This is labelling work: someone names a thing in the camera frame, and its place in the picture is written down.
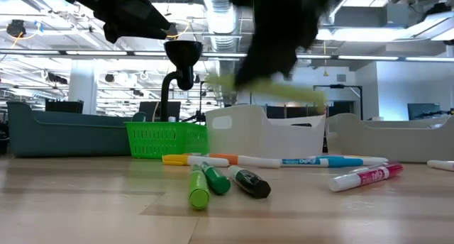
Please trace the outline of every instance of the black marker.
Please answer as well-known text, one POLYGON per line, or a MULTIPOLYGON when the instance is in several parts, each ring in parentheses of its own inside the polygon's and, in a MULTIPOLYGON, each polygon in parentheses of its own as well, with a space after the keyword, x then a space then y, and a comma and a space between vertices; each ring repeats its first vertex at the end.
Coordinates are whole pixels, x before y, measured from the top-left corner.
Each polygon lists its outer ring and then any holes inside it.
POLYGON ((269 184, 255 173, 238 166, 230 166, 228 171, 233 180, 249 195, 257 199, 264 199, 270 195, 269 184))

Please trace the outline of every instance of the gray bin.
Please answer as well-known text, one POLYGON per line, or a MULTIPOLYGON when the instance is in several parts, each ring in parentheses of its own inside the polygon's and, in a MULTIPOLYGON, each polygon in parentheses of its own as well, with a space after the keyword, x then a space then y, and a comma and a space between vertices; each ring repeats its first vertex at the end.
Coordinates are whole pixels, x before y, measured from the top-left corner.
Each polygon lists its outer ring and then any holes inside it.
POLYGON ((132 118, 92 116, 32 111, 17 101, 7 104, 11 153, 16 157, 131 155, 125 122, 145 120, 144 113, 132 118))

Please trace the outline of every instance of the yellow marker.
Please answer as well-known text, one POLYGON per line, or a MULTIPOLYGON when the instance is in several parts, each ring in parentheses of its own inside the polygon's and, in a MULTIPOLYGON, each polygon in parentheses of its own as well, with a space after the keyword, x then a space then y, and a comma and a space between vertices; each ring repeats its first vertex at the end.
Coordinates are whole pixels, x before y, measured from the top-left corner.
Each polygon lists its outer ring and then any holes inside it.
POLYGON ((162 163, 164 165, 185 166, 185 165, 200 165, 202 162, 207 162, 214 167, 228 167, 227 159, 211 158, 204 156, 193 155, 164 155, 162 163))

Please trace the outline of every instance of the pink marker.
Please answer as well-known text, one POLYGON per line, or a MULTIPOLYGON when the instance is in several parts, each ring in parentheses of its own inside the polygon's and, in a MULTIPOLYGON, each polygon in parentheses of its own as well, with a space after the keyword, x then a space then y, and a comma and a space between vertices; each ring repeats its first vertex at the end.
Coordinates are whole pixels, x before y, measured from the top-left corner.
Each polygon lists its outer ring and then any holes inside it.
POLYGON ((404 168, 400 164, 383 165, 370 170, 335 177, 329 181, 328 185, 333 192, 345 191, 389 179, 398 175, 402 170, 404 168))

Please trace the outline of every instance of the white plastic bin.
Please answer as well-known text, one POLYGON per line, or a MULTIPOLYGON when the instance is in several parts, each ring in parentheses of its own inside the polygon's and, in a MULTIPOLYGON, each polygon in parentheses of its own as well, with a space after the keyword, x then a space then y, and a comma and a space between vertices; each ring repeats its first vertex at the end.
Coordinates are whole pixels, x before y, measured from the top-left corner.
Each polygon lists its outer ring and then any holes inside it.
POLYGON ((232 106, 206 113, 210 153, 301 159, 323 150, 325 116, 268 119, 261 106, 232 106), (293 126, 310 123, 311 127, 293 126))
POLYGON ((373 123, 342 113, 328 118, 326 126, 330 153, 385 157, 399 162, 454 160, 454 117, 373 123))

